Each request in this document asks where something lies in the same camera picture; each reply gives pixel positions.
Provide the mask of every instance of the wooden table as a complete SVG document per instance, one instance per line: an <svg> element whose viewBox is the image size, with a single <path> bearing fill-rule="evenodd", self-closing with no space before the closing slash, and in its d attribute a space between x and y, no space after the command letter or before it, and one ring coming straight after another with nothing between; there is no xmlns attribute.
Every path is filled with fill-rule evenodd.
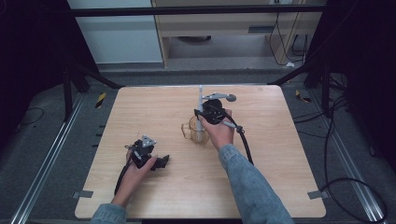
<svg viewBox="0 0 396 224"><path fill-rule="evenodd" d="M204 95L231 93L222 99L244 127L253 161L292 217L323 217L321 199L307 192L318 187L304 154L282 90L278 86L204 86ZM180 129L193 116L198 86L129 87L120 89L97 149L76 216L92 217L109 203L125 163L125 145L143 134L157 140L153 154L170 155L166 168L150 172L128 205L133 218L239 218L227 175L209 142L197 146ZM239 134L234 144L246 155Z"/></svg>

